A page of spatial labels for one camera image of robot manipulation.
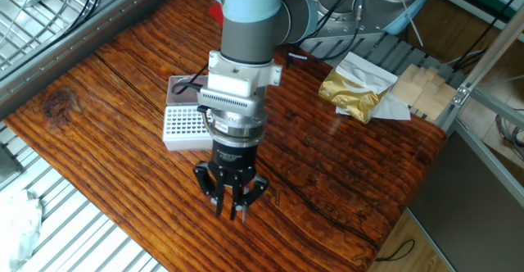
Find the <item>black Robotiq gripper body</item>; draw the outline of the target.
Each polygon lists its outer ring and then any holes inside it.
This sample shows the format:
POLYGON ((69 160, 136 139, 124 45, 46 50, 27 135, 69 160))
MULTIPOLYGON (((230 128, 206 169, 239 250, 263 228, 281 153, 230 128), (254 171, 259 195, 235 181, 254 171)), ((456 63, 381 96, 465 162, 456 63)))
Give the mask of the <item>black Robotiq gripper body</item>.
POLYGON ((258 146, 230 147, 214 141, 209 169, 214 175, 221 170, 226 173, 239 174, 243 179, 255 177, 255 160, 258 146))

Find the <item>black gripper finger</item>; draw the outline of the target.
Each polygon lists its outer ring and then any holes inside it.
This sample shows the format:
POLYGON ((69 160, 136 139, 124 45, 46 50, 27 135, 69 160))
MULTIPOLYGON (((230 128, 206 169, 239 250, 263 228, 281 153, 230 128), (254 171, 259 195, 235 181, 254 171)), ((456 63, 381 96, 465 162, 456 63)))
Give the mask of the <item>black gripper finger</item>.
POLYGON ((220 217, 224 206, 224 172, 212 161, 200 161, 193 173, 202 193, 215 201, 215 216, 220 217))
POLYGON ((245 221, 249 207, 264 194, 268 186, 269 181, 260 175, 256 175, 253 178, 251 186, 241 185, 239 178, 235 176, 230 220, 234 221, 237 213, 240 211, 242 213, 242 221, 245 221))

